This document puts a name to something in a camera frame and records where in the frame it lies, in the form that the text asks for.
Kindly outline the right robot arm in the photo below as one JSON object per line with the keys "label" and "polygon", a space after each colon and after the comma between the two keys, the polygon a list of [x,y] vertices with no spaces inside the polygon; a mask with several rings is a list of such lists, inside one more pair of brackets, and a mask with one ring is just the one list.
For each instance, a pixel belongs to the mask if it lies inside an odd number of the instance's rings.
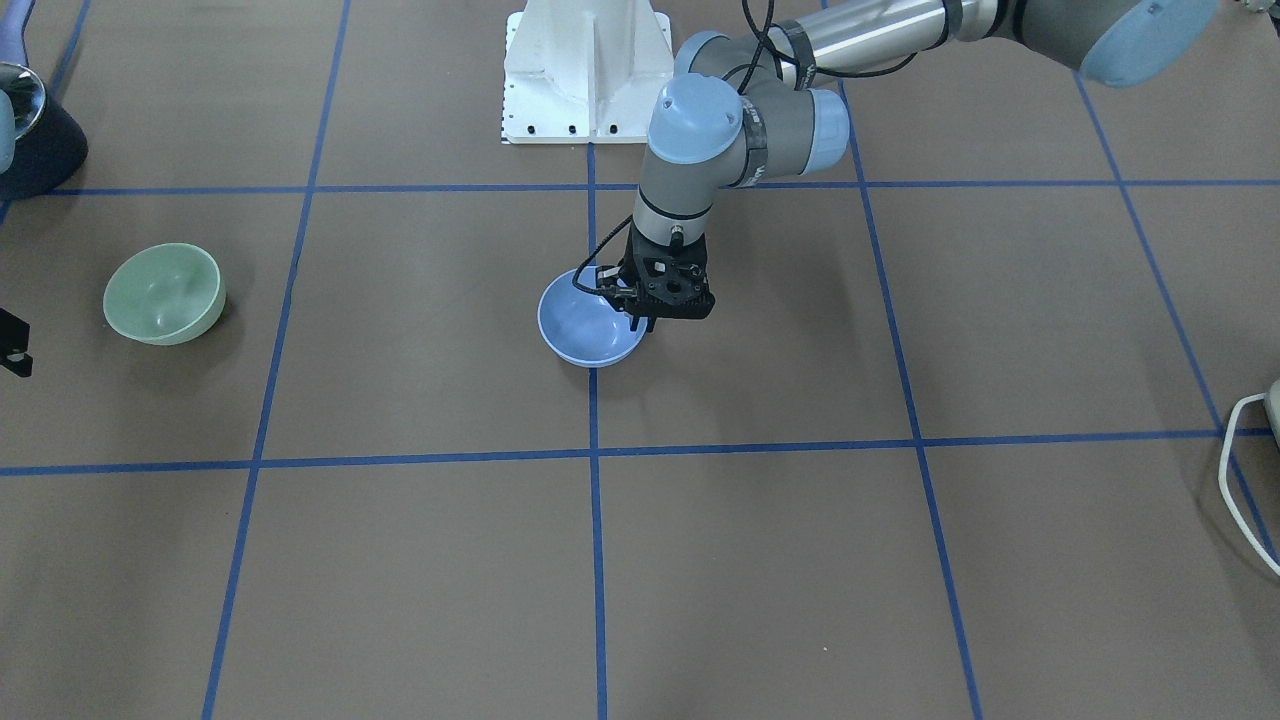
{"label": "right robot arm", "polygon": [[[17,145],[17,123],[13,105],[1,92],[1,173],[10,169]],[[35,361],[28,355],[29,324],[1,309],[1,363],[3,368],[20,378],[32,375]]]}

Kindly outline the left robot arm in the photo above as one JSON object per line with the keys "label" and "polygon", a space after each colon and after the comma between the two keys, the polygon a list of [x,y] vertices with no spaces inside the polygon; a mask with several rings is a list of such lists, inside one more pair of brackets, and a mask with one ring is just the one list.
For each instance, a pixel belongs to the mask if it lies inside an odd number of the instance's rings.
{"label": "left robot arm", "polygon": [[716,299],[707,223],[722,188],[837,163],[850,113],[823,79],[873,79],[946,44],[1006,38],[1112,88],[1153,78],[1204,32],[1215,1],[847,1],[800,18],[748,17],[749,36],[707,31],[677,51],[646,132],[627,234],[573,287],[630,316],[701,320]]}

